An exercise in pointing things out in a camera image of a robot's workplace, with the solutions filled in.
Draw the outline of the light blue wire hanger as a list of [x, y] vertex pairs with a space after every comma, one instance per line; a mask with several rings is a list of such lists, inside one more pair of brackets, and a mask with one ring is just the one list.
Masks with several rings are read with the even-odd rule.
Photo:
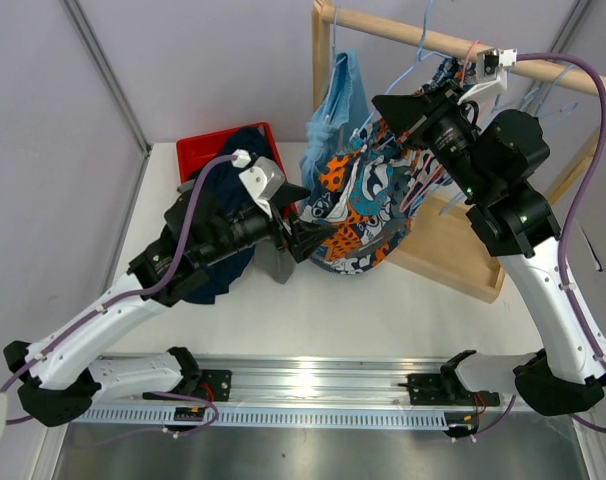
[[557, 91], [560, 89], [560, 81], [575, 69], [575, 65], [567, 64], [551, 83], [534, 81], [524, 94], [519, 109], [540, 120], [548, 119], [553, 123], [564, 120], [578, 107], [579, 101], [554, 103], [554, 100], [559, 96]]

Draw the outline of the grey shorts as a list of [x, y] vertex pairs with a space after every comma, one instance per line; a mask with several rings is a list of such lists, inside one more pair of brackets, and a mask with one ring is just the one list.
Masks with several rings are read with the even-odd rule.
[[179, 192], [175, 204], [165, 214], [167, 229], [179, 238], [185, 218], [190, 219], [189, 230], [181, 260], [173, 282], [186, 286], [189, 291], [205, 284], [209, 278], [205, 269], [250, 247], [254, 248], [252, 260], [278, 283], [285, 283], [292, 275], [295, 261], [291, 253], [278, 250], [268, 241], [253, 244], [250, 227], [253, 225], [251, 199], [230, 214], [225, 214], [210, 192], [201, 189], [192, 213], [188, 212], [196, 181], [189, 190]]

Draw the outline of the blue hanger of patterned shorts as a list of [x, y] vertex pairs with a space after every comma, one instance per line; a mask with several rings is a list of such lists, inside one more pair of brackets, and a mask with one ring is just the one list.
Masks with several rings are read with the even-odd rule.
[[413, 61], [410, 65], [410, 67], [403, 72], [399, 77], [397, 77], [386, 89], [385, 94], [390, 94], [394, 88], [405, 78], [407, 77], [410, 73], [413, 72], [413, 70], [422, 62], [424, 62], [425, 60], [431, 58], [431, 57], [439, 57], [441, 59], [448, 59], [449, 56], [439, 52], [439, 51], [433, 51], [433, 50], [426, 50], [425, 49], [425, 41], [427, 38], [427, 30], [428, 30], [428, 24], [429, 24], [429, 18], [430, 18], [430, 13], [432, 10], [432, 7], [434, 5], [434, 1], [433, 0], [429, 0], [427, 3], [427, 6], [424, 10], [424, 14], [423, 14], [423, 20], [422, 20], [422, 29], [421, 29], [421, 35], [420, 35], [420, 39], [419, 39], [419, 44], [417, 46], [417, 50], [416, 53], [414, 55]]

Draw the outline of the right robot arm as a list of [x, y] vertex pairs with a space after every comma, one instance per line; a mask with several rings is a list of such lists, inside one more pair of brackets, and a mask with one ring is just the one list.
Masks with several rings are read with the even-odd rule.
[[453, 82], [372, 102], [397, 140], [428, 149], [465, 194], [472, 230], [516, 285], [543, 343], [522, 355], [458, 354], [441, 368], [441, 395], [455, 404], [479, 391], [518, 395], [543, 416], [594, 407], [605, 396], [606, 340], [592, 346], [581, 327], [595, 322], [589, 313], [578, 319], [567, 297], [561, 228], [528, 182], [550, 154], [538, 119], [508, 109], [480, 129], [477, 103]]

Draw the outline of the navy blue shorts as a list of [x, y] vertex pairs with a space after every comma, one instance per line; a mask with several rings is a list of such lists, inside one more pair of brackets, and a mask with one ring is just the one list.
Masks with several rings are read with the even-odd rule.
[[[219, 149], [216, 157], [230, 155], [238, 149], [269, 159], [273, 158], [268, 141], [263, 132], [256, 127], [244, 127], [234, 132]], [[208, 174], [203, 189], [216, 196], [225, 214], [232, 213], [251, 200], [238, 178], [238, 170], [230, 162], [214, 167]], [[230, 285], [243, 274], [253, 255], [254, 248], [250, 247], [206, 268], [209, 280], [188, 294], [184, 301], [198, 305], [213, 305], [218, 295], [229, 292]]]

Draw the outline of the blue hanger of grey shorts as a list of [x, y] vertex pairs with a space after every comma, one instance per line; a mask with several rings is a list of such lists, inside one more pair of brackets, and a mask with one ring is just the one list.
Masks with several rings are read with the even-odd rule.
[[482, 175], [451, 175], [470, 205], [488, 208], [524, 184], [549, 156], [538, 119], [517, 109], [503, 110], [483, 130], [474, 150]]

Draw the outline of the light blue shorts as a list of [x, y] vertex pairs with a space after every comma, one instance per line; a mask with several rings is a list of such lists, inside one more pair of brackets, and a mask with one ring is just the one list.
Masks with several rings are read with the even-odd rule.
[[336, 60], [338, 64], [330, 103], [330, 123], [323, 123], [325, 96], [306, 124], [307, 145], [299, 160], [299, 167], [302, 185], [309, 190], [314, 188], [321, 168], [347, 143], [351, 134], [370, 114], [358, 52], [340, 52]]

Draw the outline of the colourful patterned shorts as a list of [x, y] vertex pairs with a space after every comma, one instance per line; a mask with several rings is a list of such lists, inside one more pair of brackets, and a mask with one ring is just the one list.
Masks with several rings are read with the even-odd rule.
[[425, 197], [451, 182], [430, 151], [402, 146], [370, 112], [321, 168], [302, 207], [304, 221], [337, 229], [312, 262], [340, 275], [375, 268], [411, 232]]

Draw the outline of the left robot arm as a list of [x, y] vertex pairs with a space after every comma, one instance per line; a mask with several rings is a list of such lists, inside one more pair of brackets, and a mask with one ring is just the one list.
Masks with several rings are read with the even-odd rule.
[[13, 341], [4, 348], [8, 368], [21, 382], [17, 393], [23, 410], [55, 427], [101, 401], [131, 395], [192, 398], [202, 371], [185, 347], [122, 361], [101, 356], [135, 327], [185, 300], [208, 282], [211, 267], [238, 252], [268, 241], [296, 262], [308, 259], [335, 229], [281, 215], [288, 202], [307, 193], [286, 183], [265, 209], [249, 201], [229, 214], [204, 188], [181, 194], [164, 214], [159, 239], [101, 298], [41, 341]]

